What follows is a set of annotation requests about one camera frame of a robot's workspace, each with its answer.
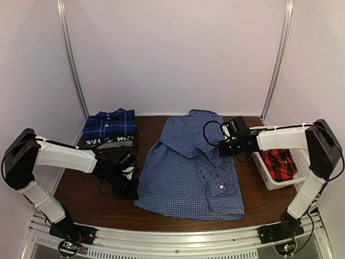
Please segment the blue small-check long sleeve shirt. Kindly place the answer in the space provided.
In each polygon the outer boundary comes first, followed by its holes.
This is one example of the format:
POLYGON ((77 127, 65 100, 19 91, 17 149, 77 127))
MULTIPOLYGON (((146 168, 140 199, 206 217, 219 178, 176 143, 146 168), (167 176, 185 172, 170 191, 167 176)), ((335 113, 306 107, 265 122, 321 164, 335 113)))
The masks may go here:
POLYGON ((206 110, 167 119, 141 171, 134 205, 180 219, 232 221, 245 207, 232 157, 215 146, 223 117, 206 110))

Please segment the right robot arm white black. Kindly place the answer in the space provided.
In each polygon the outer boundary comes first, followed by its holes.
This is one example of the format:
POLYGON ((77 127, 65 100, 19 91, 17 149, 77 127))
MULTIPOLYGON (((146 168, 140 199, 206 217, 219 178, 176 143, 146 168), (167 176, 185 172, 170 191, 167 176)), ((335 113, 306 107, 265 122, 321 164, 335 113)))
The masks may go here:
POLYGON ((337 164, 344 162, 343 150, 333 131, 323 119, 311 124, 248 127, 243 117, 223 123, 225 139, 218 143, 221 157, 242 153, 287 149, 293 158, 304 155, 308 167, 293 201, 281 216, 276 232, 288 238, 300 225, 300 219, 321 196, 337 164))

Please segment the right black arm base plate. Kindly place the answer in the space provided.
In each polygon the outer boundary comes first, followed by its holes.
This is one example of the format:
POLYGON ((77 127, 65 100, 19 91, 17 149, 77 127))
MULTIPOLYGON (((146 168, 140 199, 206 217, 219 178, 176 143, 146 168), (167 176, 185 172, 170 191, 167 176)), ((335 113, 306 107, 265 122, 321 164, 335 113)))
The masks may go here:
POLYGON ((267 244, 271 242, 278 242, 281 240, 293 238, 295 235, 301 235, 304 233, 302 226, 296 227, 295 230, 284 231, 281 223, 272 225, 263 225, 258 228, 258 236, 261 244, 267 244))

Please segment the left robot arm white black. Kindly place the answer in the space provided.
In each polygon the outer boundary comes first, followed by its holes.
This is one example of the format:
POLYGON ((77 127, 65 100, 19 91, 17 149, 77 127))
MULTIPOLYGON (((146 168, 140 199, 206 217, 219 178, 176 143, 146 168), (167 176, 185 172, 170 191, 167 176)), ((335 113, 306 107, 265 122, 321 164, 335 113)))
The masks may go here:
POLYGON ((136 163, 136 156, 126 146, 108 153, 98 146, 79 147, 48 140, 26 128, 5 151, 1 175, 9 187, 43 213, 55 231, 71 240, 78 233, 76 224, 65 206, 35 178, 34 168, 52 166, 93 174, 112 186, 112 195, 136 200, 136 163))

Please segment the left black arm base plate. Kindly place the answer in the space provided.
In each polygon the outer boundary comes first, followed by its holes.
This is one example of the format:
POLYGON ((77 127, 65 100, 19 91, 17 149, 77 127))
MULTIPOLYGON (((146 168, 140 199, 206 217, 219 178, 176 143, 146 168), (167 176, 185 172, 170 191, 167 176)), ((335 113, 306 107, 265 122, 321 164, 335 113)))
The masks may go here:
POLYGON ((79 224, 62 226, 53 223, 50 227, 49 234, 75 243, 92 245, 96 229, 79 224))

